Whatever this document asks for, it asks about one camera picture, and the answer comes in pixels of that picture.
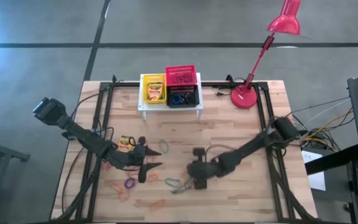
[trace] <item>red desk lamp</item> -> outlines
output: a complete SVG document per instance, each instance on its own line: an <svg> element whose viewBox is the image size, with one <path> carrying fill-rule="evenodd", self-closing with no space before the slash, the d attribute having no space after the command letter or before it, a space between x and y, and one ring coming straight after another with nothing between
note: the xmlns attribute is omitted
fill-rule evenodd
<svg viewBox="0 0 358 224"><path fill-rule="evenodd" d="M256 92L249 85L254 78L254 73L260 59L262 59L266 50L274 40L274 34L276 32L282 32L286 34L300 34L299 22L296 19L296 13L298 12L300 0L284 0L284 5L280 15L275 18L267 27L268 31L272 31L272 35L268 36L265 43L262 46L262 51L259 54L259 58L254 65L251 73L248 75L245 85L239 85L231 92L231 101L233 104L241 109L248 109L255 105L257 96Z"/></svg>

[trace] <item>lamp base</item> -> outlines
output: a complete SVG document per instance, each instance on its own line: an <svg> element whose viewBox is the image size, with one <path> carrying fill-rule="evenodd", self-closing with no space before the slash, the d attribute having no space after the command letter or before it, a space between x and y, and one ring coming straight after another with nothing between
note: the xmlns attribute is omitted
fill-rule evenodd
<svg viewBox="0 0 358 224"><path fill-rule="evenodd" d="M244 88L244 85L240 85L233 89L230 95L230 99L234 106L240 109L249 109L256 104L257 96L253 88L248 91L241 91Z"/></svg>

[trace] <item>white paper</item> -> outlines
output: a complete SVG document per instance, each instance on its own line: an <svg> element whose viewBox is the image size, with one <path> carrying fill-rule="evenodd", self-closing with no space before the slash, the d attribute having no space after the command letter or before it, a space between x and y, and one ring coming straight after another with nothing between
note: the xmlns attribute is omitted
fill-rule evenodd
<svg viewBox="0 0 358 224"><path fill-rule="evenodd" d="M302 151L302 157L303 157L303 162L307 163L315 159L321 158L322 155L313 152ZM312 174L309 175L308 177L309 177L309 184L312 189L323 190L323 191L326 190L324 172Z"/></svg>

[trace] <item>yellow basket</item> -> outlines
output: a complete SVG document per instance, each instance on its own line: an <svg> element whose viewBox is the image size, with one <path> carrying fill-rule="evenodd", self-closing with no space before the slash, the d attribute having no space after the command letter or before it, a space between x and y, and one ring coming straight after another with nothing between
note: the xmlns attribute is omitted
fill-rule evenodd
<svg viewBox="0 0 358 224"><path fill-rule="evenodd" d="M162 83L162 100L149 100L147 90L149 83ZM165 84L165 74L143 75L143 102L145 103L164 103L167 100L167 85Z"/></svg>

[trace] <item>red basket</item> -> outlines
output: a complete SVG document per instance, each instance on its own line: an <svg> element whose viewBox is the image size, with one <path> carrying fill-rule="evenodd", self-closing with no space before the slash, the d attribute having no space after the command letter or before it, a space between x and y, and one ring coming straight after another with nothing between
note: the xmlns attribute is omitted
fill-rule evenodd
<svg viewBox="0 0 358 224"><path fill-rule="evenodd" d="M196 67L194 65L171 66L165 68L167 86L197 84Z"/></svg>

